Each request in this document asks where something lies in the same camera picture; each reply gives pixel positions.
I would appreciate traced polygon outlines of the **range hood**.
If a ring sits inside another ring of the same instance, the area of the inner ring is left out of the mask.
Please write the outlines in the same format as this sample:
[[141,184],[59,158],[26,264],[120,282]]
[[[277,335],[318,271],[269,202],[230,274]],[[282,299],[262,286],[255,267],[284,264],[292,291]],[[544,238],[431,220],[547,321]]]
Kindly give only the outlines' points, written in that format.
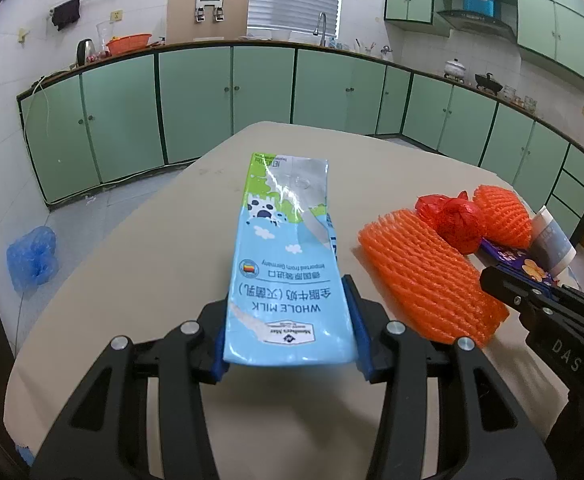
[[512,27],[499,18],[466,10],[443,10],[438,11],[437,15],[459,32],[490,35],[516,43],[516,33]]

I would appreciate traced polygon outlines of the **white cooking pot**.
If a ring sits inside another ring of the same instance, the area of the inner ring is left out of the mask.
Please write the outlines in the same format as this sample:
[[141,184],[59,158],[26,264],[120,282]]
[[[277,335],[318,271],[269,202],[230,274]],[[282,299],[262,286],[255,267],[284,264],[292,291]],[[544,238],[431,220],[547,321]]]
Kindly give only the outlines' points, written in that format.
[[459,62],[458,58],[448,60],[444,67],[444,77],[448,79],[455,79],[463,81],[466,79],[467,67]]

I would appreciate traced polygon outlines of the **purple snack chip bag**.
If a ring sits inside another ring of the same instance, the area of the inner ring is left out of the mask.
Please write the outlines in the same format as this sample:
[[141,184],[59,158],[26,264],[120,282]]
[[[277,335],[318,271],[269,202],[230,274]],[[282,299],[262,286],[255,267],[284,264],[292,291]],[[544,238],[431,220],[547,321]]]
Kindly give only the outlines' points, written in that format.
[[531,283],[547,286],[557,284],[551,274],[542,269],[524,249],[502,246],[483,238],[480,251],[493,266],[501,266]]

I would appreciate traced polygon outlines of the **green lower kitchen cabinets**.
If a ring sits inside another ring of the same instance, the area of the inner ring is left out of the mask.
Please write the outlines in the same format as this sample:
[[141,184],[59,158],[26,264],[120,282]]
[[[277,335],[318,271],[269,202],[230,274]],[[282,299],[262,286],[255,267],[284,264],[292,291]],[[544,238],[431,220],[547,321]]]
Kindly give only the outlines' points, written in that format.
[[399,136],[497,174],[573,243],[584,235],[584,148],[483,90],[358,54],[255,42],[150,49],[41,79],[17,106],[50,206],[283,122]]

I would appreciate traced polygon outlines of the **orange foam net sleeve round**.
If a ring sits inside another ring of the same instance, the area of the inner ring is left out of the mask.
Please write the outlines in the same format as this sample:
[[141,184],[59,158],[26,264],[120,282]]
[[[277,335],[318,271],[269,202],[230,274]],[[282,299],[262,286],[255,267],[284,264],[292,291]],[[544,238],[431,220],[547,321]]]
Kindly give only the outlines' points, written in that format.
[[487,240],[514,249],[530,247],[532,219],[516,193],[482,184],[475,188],[473,202],[484,214]]

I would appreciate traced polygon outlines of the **orange foam net sleeve long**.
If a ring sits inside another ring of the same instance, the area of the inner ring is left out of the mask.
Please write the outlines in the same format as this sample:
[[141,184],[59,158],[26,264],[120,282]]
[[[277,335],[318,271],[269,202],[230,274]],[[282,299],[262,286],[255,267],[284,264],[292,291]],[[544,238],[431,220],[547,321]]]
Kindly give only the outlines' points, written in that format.
[[366,224],[358,242],[401,312],[424,338],[461,337],[485,347],[509,316],[484,292],[480,272],[414,212],[399,209]]

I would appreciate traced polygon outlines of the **red knotted plastic bag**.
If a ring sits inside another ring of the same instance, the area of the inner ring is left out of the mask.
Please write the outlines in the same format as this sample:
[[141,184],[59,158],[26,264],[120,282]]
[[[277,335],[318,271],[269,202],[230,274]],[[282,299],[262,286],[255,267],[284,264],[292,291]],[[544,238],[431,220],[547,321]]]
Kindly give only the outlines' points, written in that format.
[[474,254],[486,234],[486,220],[466,191],[457,197],[424,195],[415,203],[417,216],[461,255]]

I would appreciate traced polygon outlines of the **white blue paper cup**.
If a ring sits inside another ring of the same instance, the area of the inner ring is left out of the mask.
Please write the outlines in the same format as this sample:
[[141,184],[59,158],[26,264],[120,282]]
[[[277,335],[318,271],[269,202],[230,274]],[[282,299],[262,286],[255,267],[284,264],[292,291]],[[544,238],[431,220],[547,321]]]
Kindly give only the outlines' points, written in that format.
[[553,278],[566,270],[576,256],[576,249],[546,206],[532,219],[530,254]]

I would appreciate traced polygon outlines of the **orange plastic basin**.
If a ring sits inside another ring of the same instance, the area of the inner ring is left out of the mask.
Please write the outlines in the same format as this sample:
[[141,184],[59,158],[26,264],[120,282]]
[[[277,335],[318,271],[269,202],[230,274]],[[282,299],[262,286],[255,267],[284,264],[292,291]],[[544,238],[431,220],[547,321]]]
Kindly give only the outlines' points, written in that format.
[[106,44],[106,48],[111,55],[121,55],[136,50],[142,50],[147,47],[152,35],[135,34],[129,36],[113,37]]

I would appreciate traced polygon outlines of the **small steel teapot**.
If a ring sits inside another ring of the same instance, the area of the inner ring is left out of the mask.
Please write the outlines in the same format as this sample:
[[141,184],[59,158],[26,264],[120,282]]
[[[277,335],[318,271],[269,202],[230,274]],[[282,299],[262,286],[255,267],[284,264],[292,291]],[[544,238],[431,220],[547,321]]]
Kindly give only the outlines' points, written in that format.
[[385,44],[385,46],[383,46],[380,50],[381,58],[383,58],[384,61],[392,61],[393,59],[392,52],[393,52],[392,48]]

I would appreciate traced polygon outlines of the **green upper wall cabinets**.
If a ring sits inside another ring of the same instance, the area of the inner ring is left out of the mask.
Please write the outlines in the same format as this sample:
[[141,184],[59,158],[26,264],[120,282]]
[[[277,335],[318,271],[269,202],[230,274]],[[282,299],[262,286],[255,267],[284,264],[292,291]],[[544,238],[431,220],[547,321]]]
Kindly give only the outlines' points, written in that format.
[[[512,27],[523,60],[584,92],[584,0],[495,1],[494,18]],[[456,29],[437,15],[443,10],[463,10],[463,0],[385,0],[384,18],[411,32],[447,37]]]

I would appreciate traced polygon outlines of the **steel electric kettle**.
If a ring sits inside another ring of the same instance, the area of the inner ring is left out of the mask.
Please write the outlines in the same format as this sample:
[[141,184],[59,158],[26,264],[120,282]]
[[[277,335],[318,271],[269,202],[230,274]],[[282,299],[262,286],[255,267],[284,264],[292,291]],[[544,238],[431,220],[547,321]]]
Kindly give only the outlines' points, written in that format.
[[80,40],[77,44],[76,64],[78,66],[85,66],[91,63],[97,54],[98,50],[96,50],[94,41],[91,38]]

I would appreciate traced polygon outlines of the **dark hanging towel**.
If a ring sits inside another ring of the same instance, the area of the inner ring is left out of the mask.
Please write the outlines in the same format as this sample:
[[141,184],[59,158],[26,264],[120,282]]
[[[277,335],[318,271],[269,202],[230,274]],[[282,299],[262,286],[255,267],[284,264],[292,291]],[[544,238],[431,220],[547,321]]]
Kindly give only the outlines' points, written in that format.
[[59,32],[75,24],[79,18],[80,0],[67,0],[52,9],[51,21]]

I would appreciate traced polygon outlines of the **black wok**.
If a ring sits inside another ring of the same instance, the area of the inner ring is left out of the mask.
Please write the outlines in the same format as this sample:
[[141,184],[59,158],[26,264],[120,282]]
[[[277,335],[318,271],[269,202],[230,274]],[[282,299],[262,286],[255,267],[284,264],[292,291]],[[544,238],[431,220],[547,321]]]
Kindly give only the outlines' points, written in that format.
[[493,93],[494,96],[504,88],[504,86],[494,79],[492,73],[486,73],[485,75],[475,74],[475,84],[476,88]]

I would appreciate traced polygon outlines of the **chrome sink faucet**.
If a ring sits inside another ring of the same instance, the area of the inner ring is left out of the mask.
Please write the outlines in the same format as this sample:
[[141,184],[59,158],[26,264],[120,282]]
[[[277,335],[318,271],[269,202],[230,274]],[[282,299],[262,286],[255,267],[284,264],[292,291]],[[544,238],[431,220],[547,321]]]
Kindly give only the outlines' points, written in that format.
[[321,11],[317,17],[316,28],[313,34],[319,39],[319,46],[325,47],[327,45],[327,14]]

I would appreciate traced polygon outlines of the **brown cutting board with scale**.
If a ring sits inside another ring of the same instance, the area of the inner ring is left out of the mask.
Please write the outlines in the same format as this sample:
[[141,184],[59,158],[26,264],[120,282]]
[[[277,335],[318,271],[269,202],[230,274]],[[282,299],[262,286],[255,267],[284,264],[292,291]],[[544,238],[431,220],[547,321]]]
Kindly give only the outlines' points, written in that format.
[[248,17],[249,0],[167,0],[165,43],[237,40]]

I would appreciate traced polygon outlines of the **blue whole milk carton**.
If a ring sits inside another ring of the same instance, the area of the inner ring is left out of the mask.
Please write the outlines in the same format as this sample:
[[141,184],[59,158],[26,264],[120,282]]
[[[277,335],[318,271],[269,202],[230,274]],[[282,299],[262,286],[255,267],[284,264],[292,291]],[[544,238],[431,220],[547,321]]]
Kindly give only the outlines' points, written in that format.
[[252,154],[235,235],[225,361],[271,367],[356,359],[328,177],[325,159]]

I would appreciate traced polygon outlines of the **blue plastic bag on floor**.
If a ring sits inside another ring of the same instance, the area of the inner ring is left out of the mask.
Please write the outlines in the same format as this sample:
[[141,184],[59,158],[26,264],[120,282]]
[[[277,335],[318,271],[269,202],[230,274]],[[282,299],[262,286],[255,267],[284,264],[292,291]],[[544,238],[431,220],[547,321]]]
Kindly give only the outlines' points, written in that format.
[[48,283],[58,271],[55,232],[49,226],[37,226],[19,237],[7,247],[6,265],[19,295]]

